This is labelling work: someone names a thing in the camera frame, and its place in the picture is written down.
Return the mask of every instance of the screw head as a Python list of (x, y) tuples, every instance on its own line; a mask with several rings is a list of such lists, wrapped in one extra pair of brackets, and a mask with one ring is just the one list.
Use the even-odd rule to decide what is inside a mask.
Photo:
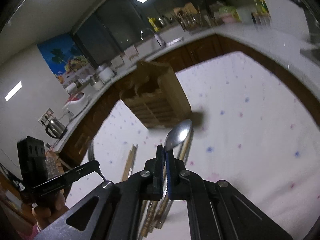
[(229, 183), (226, 180), (219, 180), (218, 181), (219, 187), (228, 187)]
[(188, 170), (182, 170), (182, 171), (180, 171), (180, 174), (181, 174), (182, 176), (186, 177), (186, 176), (189, 176), (189, 175), (190, 175), (190, 171), (188, 171)]
[(113, 182), (109, 181), (109, 180), (106, 180), (106, 181), (102, 182), (101, 186), (103, 188), (111, 188), (113, 186)]
[(140, 176), (141, 177), (149, 177), (150, 176), (150, 172), (149, 171), (141, 171), (140, 172)]

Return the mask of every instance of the faucet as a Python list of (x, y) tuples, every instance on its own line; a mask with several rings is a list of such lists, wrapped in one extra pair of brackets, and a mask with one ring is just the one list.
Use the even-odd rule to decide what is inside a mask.
[(166, 43), (163, 39), (160, 38), (160, 36), (158, 34), (156, 34), (151, 28), (146, 28), (146, 29), (143, 29), (140, 34), (141, 34), (141, 39), (143, 40), (143, 36), (142, 34), (144, 33), (144, 31), (147, 31), (147, 30), (150, 30), (152, 31), (154, 37), (156, 38), (157, 42), (159, 43), (160, 47), (161, 48), (165, 48), (166, 47)]

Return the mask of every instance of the hand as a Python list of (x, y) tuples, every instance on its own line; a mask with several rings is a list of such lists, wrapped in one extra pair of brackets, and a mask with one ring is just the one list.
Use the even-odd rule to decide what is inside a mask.
[(37, 224), (41, 230), (45, 229), (48, 225), (50, 225), (57, 218), (62, 216), (65, 212), (67, 212), (68, 207), (65, 205), (66, 201), (61, 192), (59, 192), (57, 199), (55, 201), (56, 211), (51, 213), (49, 208), (46, 207), (34, 207), (32, 209), (32, 214), (35, 217)]

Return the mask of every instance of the power outlet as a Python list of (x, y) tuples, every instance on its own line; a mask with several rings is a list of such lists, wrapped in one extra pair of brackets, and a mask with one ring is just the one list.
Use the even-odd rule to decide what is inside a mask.
[(38, 122), (41, 124), (41, 125), (46, 125), (46, 122), (47, 122), (47, 118), (49, 119), (50, 116), (53, 115), (53, 111), (51, 108), (49, 108), (38, 120)]

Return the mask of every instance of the electric kettle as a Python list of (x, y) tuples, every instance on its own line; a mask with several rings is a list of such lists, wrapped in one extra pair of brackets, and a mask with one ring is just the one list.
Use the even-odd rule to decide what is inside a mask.
[(68, 131), (68, 129), (65, 128), (64, 125), (60, 123), (56, 118), (52, 118), (48, 121), (49, 121), (49, 124), (45, 127), (45, 132), (50, 137), (55, 139), (61, 139), (65, 135), (65, 133)]

